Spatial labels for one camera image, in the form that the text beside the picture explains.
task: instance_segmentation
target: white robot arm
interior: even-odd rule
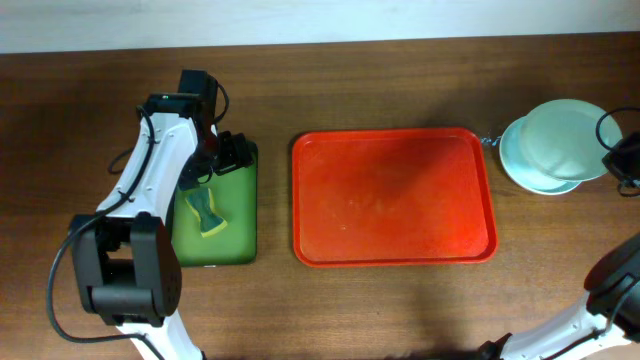
[[[215,116],[218,90],[225,109]],[[178,93],[152,94],[138,107],[140,135],[113,191],[94,215],[76,215],[52,266],[47,313],[64,339],[93,343],[131,339],[145,359],[200,360],[177,311],[180,264],[165,228],[176,187],[199,186],[199,178],[253,164],[242,134],[218,134],[229,99],[204,71],[184,70]],[[110,252],[129,245],[132,259]],[[53,311],[53,283],[60,259],[72,248],[82,306],[123,335],[80,338],[62,330]]]
[[[541,326],[485,343],[473,360],[580,360],[640,342],[640,234],[603,257],[585,280],[587,292]]]

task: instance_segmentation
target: sponge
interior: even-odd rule
[[[198,218],[202,237],[215,235],[227,226],[226,220],[215,214],[211,189],[199,187],[190,191],[185,196],[185,200]]]

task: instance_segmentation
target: green tray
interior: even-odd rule
[[[213,236],[202,237],[196,216],[176,188],[171,242],[181,266],[238,265],[255,260],[257,152],[253,159],[248,168],[223,176],[214,174],[209,182],[200,185],[211,189],[216,213],[228,223]]]

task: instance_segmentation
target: wooden table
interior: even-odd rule
[[[455,125],[495,139],[552,99],[638,105],[637,33],[1,56],[0,357],[138,358],[130,342],[60,339],[45,282],[73,214],[94,211],[115,184],[106,166],[135,141],[134,106],[176,89],[183,68],[215,74],[232,99],[221,128],[260,148],[257,261],[183,271],[182,318],[210,357],[473,349],[572,304],[595,262],[640,230],[640,202],[619,197],[612,176],[534,195],[487,145],[501,241],[490,262],[318,270],[293,254],[289,186],[291,142],[306,131]],[[625,131],[640,126],[618,118]],[[58,279],[69,332],[115,332],[82,311],[68,257]],[[591,359],[637,354],[628,346]]]

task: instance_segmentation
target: orange plastic tray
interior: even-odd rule
[[[498,238],[480,141],[462,128],[303,135],[293,246],[313,267],[488,260]]]

